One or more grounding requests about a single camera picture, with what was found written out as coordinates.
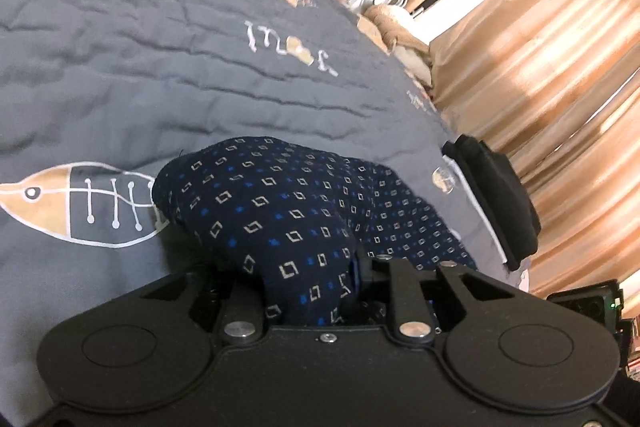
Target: fish eye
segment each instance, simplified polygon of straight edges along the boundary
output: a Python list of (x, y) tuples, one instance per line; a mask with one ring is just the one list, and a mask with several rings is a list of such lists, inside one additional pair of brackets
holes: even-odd
[(40, 197), (41, 194), (40, 187), (28, 187), (24, 190), (24, 196), (31, 201), (35, 201)]

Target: blue patterned clothing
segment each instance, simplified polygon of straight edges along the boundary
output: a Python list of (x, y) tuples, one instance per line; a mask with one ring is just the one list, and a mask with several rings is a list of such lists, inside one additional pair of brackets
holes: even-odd
[(172, 222), (264, 283), (266, 315), (331, 325), (369, 256), (476, 268), (436, 210), (391, 169), (270, 137), (229, 139), (164, 166), (152, 197)]

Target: curtain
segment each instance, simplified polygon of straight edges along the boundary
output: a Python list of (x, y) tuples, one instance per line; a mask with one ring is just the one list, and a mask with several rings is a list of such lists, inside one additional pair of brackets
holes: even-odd
[(486, 0), (430, 49), (436, 107), (540, 214), (533, 293), (640, 270), (640, 0)]

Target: bed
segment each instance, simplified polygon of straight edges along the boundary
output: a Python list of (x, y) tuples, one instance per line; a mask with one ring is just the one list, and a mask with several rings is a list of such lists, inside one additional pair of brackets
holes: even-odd
[(40, 339), (183, 268), (150, 199), (181, 152), (275, 136), (388, 164), (516, 285), (443, 161), (455, 138), (337, 0), (0, 0), (0, 411), (51, 404)]

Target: curtain fold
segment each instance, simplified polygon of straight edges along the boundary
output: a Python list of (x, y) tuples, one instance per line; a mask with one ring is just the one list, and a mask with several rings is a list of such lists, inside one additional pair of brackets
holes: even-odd
[(430, 50), (436, 107), (540, 214), (533, 292), (640, 270), (640, 0), (485, 0)]

